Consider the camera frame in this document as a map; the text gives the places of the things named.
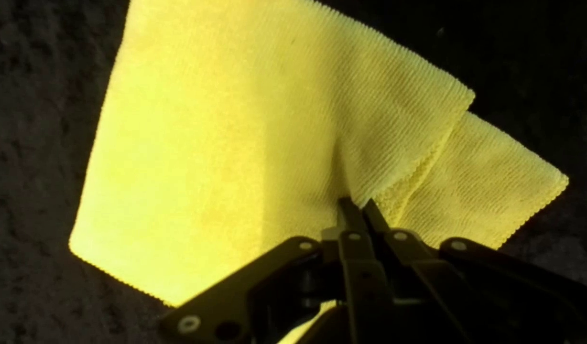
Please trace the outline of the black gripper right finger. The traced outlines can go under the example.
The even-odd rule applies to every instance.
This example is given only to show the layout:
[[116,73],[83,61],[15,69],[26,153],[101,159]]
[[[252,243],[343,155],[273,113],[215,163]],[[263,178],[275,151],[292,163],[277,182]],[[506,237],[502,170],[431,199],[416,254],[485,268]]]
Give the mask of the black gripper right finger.
[[363,208],[361,214],[366,224],[366,231],[372,239],[382,239],[387,241],[393,231],[389,229],[386,218],[382,216],[380,208],[376,207],[374,201],[368,201]]

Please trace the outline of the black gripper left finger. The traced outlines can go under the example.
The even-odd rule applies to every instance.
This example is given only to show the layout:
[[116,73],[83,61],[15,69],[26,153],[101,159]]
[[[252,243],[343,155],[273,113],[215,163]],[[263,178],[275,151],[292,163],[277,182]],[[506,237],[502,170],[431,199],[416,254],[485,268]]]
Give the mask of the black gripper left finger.
[[366,243],[368,231],[361,210],[347,199],[342,197],[338,205],[338,239],[343,243]]

